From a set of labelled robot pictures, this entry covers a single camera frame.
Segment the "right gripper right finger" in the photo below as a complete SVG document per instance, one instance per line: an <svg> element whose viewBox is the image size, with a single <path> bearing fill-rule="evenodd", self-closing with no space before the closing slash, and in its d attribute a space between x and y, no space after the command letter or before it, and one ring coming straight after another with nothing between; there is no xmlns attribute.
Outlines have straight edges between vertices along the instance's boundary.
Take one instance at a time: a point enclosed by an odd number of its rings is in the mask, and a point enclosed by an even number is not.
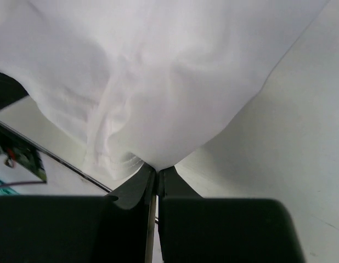
<svg viewBox="0 0 339 263"><path fill-rule="evenodd" d="M291 216L265 198L204 198L174 167L159 172L164 262L305 262Z"/></svg>

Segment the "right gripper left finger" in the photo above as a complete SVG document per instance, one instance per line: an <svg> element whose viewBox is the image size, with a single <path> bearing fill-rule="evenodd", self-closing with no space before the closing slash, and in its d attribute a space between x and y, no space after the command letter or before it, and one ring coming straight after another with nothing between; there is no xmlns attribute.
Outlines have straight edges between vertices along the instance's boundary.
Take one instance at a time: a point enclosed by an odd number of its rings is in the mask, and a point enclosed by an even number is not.
<svg viewBox="0 0 339 263"><path fill-rule="evenodd" d="M0 262L151 262L156 173L104 196L0 197Z"/></svg>

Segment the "white t-shirt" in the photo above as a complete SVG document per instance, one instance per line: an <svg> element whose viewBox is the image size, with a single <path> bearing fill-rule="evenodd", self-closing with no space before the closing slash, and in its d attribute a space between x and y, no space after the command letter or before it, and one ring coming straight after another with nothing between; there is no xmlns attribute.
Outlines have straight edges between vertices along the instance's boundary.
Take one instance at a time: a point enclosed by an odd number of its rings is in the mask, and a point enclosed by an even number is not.
<svg viewBox="0 0 339 263"><path fill-rule="evenodd" d="M83 171L171 167L262 89L325 1L0 1L0 73L86 145Z"/></svg>

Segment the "turquoise t-shirt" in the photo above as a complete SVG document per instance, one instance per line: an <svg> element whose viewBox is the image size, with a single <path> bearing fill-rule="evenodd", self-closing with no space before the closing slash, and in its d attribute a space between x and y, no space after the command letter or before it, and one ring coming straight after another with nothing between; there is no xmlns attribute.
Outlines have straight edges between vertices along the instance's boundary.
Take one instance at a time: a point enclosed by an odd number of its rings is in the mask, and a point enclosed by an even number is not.
<svg viewBox="0 0 339 263"><path fill-rule="evenodd" d="M10 187L1 187L2 185L4 185L4 182L0 180L0 196L18 195L14 189Z"/></svg>

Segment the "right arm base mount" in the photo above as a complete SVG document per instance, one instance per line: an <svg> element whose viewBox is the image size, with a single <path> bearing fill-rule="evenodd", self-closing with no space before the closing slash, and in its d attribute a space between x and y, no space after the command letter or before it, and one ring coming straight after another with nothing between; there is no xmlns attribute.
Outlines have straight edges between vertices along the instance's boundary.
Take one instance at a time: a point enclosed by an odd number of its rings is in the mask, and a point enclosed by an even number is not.
<svg viewBox="0 0 339 263"><path fill-rule="evenodd" d="M46 171L38 149L23 137L0 124L0 154L10 168L23 166L42 181L47 181Z"/></svg>

